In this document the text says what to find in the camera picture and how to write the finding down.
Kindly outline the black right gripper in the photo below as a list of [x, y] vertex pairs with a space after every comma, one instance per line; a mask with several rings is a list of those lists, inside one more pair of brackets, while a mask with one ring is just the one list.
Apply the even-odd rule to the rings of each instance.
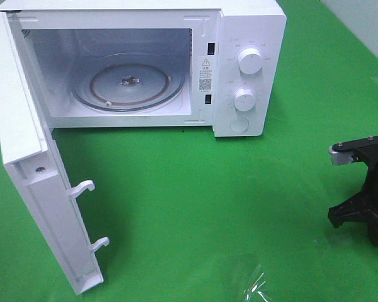
[[335, 228], [344, 222], [365, 223], [371, 243], [378, 246], [378, 164], [368, 168], [357, 194], [328, 210], [328, 219]]

